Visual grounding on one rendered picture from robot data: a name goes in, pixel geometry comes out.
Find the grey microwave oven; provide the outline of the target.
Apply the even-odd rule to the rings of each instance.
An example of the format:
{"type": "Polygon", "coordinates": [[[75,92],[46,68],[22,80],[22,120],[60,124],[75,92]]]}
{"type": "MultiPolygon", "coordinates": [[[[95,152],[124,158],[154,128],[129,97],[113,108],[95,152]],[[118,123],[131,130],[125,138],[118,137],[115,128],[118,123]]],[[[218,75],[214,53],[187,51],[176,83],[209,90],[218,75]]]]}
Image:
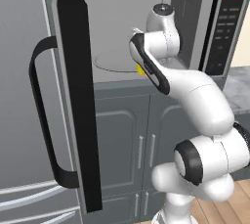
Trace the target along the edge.
{"type": "Polygon", "coordinates": [[[93,59],[101,52],[127,48],[135,28],[146,31],[146,19],[154,5],[175,10],[181,51],[163,65],[199,69],[223,77],[229,68],[248,0],[84,0],[88,7],[93,80],[96,83],[138,80],[137,72],[113,72],[98,68],[93,59]]]}

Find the grey low cupboard door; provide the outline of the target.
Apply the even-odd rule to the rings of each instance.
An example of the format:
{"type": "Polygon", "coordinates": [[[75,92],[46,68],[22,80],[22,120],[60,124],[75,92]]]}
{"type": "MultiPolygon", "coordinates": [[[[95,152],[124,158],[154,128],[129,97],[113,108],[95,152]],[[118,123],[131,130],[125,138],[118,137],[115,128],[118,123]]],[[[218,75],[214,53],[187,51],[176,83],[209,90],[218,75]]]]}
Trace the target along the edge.
{"type": "Polygon", "coordinates": [[[141,193],[128,193],[103,199],[98,224],[135,224],[140,220],[141,193]],[[135,194],[139,194],[138,216],[135,217],[135,194]]]}
{"type": "Polygon", "coordinates": [[[140,221],[144,222],[151,220],[154,217],[154,215],[161,209],[164,203],[165,203],[164,193],[157,192],[156,190],[142,191],[140,221]],[[144,215],[146,192],[149,193],[149,197],[148,197],[147,215],[144,215]]]}

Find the black microwave door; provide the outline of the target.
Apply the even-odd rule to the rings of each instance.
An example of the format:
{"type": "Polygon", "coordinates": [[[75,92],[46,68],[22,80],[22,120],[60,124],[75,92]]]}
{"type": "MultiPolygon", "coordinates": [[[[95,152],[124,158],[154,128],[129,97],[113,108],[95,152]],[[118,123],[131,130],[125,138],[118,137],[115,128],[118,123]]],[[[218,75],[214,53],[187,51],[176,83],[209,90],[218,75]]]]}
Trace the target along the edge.
{"type": "Polygon", "coordinates": [[[53,0],[62,84],[83,214],[103,208],[88,7],[84,0],[53,0]]]}

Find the glass microwave turntable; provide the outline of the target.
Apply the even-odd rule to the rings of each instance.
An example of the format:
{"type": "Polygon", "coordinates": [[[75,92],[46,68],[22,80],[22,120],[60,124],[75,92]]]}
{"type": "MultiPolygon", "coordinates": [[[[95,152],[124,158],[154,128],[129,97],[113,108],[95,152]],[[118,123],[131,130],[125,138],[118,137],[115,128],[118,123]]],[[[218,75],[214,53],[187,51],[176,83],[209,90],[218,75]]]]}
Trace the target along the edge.
{"type": "Polygon", "coordinates": [[[145,71],[136,63],[127,48],[101,52],[93,59],[96,67],[113,72],[137,72],[138,68],[145,71]]]}

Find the grey tall cupboard door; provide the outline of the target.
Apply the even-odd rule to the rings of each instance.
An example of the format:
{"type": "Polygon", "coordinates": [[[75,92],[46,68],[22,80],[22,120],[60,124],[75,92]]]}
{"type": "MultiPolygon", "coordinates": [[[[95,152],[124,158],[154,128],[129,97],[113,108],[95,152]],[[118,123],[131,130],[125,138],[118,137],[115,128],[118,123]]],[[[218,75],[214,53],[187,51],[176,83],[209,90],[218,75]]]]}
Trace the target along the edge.
{"type": "Polygon", "coordinates": [[[150,96],[146,137],[146,157],[143,189],[151,190],[151,172],[155,165],[174,161],[176,145],[199,133],[186,116],[179,103],[162,94],[150,96]],[[152,167],[149,167],[151,135],[155,134],[152,167]]]}
{"type": "Polygon", "coordinates": [[[143,180],[149,96],[96,101],[102,194],[139,191],[143,180]],[[144,137],[138,169],[139,138],[144,137]]]}

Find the grey steel fridge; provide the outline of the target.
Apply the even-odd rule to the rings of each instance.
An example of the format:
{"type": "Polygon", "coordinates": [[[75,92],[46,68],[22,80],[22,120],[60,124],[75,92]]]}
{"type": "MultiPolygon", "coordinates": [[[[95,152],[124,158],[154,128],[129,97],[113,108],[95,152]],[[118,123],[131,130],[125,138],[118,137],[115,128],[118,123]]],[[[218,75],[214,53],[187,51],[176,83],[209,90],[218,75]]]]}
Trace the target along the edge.
{"type": "Polygon", "coordinates": [[[75,190],[54,180],[30,86],[36,44],[51,34],[45,0],[0,0],[0,224],[83,224],[75,190]]]}

